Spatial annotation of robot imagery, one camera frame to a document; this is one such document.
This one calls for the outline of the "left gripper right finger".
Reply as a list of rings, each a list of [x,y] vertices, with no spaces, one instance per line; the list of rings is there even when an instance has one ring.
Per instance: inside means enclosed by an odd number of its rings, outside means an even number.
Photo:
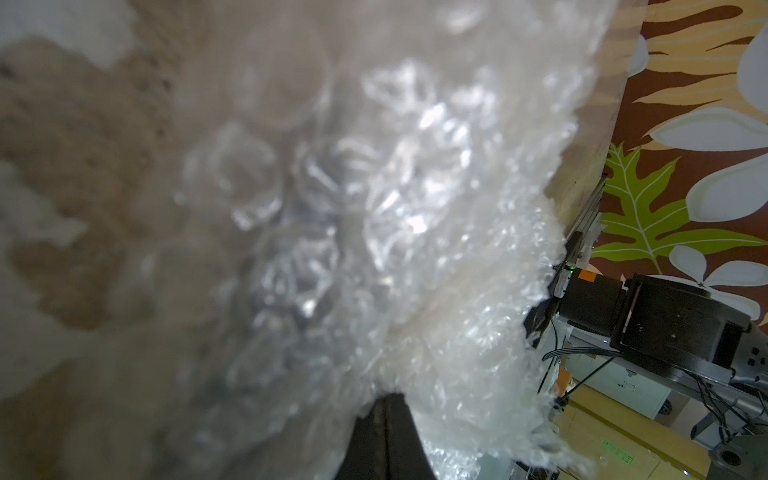
[[[386,397],[386,461],[387,479],[436,479],[402,394]]]

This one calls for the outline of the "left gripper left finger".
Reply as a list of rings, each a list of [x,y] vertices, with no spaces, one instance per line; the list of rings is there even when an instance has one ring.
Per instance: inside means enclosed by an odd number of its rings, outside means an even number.
[[[355,422],[336,480],[387,478],[386,401],[376,400],[368,413]]]

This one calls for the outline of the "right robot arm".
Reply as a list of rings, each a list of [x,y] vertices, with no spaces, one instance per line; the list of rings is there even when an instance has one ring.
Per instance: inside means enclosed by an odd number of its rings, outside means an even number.
[[[551,297],[527,315],[528,333],[542,332],[559,316],[608,344],[561,348],[546,359],[588,354],[621,358],[678,382],[689,375],[745,391],[767,391],[767,336],[749,316],[698,287],[637,275],[621,282],[566,269]]]

